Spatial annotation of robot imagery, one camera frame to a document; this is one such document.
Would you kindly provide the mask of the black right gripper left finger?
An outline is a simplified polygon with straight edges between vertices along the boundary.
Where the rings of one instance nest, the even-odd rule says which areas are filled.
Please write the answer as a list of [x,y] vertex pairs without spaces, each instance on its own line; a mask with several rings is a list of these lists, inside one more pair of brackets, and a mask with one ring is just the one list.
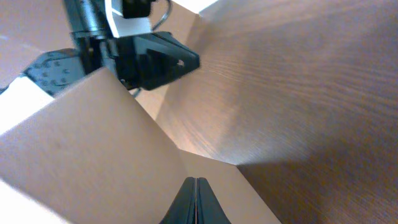
[[160,224],[193,224],[195,222],[195,178],[187,177]]

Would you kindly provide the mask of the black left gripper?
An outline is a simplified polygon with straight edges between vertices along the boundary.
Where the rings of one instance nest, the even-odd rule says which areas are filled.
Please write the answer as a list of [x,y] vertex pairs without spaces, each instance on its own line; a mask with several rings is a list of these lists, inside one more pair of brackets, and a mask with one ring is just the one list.
[[200,68],[200,56],[170,32],[124,37],[72,32],[76,49],[39,55],[22,72],[40,89],[55,96],[66,87],[105,67],[127,90],[154,90]]

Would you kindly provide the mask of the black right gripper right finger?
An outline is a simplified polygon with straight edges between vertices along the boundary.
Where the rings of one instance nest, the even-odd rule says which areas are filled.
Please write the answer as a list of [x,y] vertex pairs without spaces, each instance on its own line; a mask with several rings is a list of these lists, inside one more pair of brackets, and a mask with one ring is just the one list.
[[209,182],[197,179],[196,219],[198,224],[231,224]]

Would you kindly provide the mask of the brown cardboard box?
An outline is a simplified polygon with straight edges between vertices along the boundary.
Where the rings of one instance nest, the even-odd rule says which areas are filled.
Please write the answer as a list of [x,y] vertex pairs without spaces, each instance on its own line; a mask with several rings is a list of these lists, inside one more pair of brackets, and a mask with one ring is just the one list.
[[235,166],[179,149],[107,68],[56,96],[22,77],[74,47],[63,3],[1,2],[1,180],[72,223],[160,223],[203,177],[231,223],[277,223]]

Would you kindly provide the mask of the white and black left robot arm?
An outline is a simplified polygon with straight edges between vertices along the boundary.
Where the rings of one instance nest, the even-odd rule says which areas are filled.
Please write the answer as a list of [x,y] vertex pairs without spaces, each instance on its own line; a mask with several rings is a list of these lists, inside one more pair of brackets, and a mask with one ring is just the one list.
[[152,1],[69,0],[63,6],[73,48],[39,55],[23,72],[49,96],[107,68],[127,90],[151,91],[200,68],[200,56],[151,24]]

